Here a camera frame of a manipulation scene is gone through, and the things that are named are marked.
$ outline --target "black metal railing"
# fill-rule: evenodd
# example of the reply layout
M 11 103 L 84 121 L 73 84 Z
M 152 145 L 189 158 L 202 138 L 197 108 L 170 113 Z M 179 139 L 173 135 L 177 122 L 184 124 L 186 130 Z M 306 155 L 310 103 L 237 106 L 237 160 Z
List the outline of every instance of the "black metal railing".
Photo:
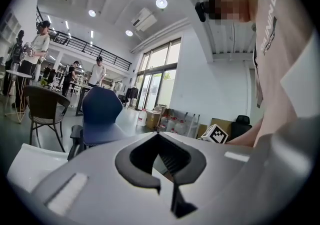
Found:
M 49 29 L 49 32 L 48 32 L 50 36 L 50 40 L 55 43 L 58 43 L 70 48 L 74 48 L 78 51 L 91 55 L 95 58 L 101 56 L 104 62 L 113 64 L 126 71 L 129 70 L 130 65 L 132 64 L 131 62 L 125 59 L 122 59 L 119 56 L 116 56 L 115 54 L 109 51 L 106 51 L 93 44 L 91 45 L 90 43 L 84 40 L 81 40 L 77 37 L 71 36 L 70 38 L 68 34 L 65 34 L 63 32 L 60 32 L 60 31 L 55 31 L 55 32 L 52 29 Z

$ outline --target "ceiling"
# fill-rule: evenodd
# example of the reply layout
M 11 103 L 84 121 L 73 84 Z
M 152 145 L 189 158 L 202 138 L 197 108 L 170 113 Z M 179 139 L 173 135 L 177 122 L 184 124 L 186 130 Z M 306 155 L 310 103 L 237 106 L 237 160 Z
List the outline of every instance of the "ceiling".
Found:
M 90 30 L 94 30 L 100 42 L 109 41 L 104 49 L 121 57 L 118 52 L 108 49 L 112 43 L 131 50 L 158 31 L 187 17 L 188 13 L 179 7 L 177 0 L 167 1 L 168 6 L 163 11 L 156 6 L 156 0 L 38 0 L 38 6 L 42 15 L 50 14 L 51 26 L 56 30 L 66 32 L 64 20 L 69 16 L 71 35 L 90 42 Z M 190 1 L 195 5 L 203 0 Z M 135 31 L 131 20 L 143 8 L 148 8 L 157 22 L 145 32 L 139 31 L 140 38 L 135 34 L 127 36 L 126 30 Z M 95 10 L 96 17 L 90 17 L 89 10 Z M 251 53 L 254 49 L 256 34 L 252 23 L 216 25 L 214 21 L 206 21 L 204 28 L 213 54 Z
M 48 53 L 46 55 L 46 61 L 49 62 L 49 63 L 52 63 L 54 64 L 55 63 L 55 60 L 52 59 L 50 56 L 54 57 L 55 59 L 57 59 L 59 55 L 59 52 L 57 50 L 53 50 L 53 49 L 48 49 Z M 91 62 L 88 62 L 88 61 L 85 61 L 85 60 L 81 60 L 79 58 L 75 58 L 73 56 L 70 56 L 68 54 L 63 54 L 62 56 L 62 59 L 60 61 L 60 63 L 65 66 L 65 65 L 71 65 L 73 64 L 75 61 L 79 61 L 80 62 L 80 65 L 81 67 L 86 71 L 86 72 L 90 72 L 92 70 L 92 67 L 95 63 L 91 63 Z M 106 70 L 106 76 L 105 78 L 106 79 L 110 79 L 110 80 L 114 80 L 114 79 L 118 79 L 118 78 L 121 78 L 123 77 L 123 75 L 120 75 L 114 71 L 111 71 L 109 69 Z

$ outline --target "black office chair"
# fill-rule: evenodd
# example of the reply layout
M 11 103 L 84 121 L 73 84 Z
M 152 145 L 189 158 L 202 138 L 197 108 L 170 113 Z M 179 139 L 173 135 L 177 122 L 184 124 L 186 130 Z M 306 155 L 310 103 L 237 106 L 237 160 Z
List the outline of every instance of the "black office chair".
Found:
M 231 134 L 227 139 L 227 142 L 233 140 L 234 138 L 237 138 L 240 135 L 243 135 L 251 128 L 252 125 L 250 124 L 250 118 L 246 115 L 238 115 L 235 122 L 231 123 Z

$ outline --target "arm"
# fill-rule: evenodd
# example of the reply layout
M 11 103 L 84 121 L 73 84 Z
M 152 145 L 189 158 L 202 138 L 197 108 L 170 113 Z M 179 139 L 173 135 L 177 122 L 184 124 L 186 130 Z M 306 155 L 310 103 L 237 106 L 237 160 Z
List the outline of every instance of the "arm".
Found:
M 74 71 L 72 71 L 72 78 L 74 81 L 76 80 L 76 73 Z
M 261 118 L 249 131 L 228 141 L 226 144 L 253 147 L 264 118 Z

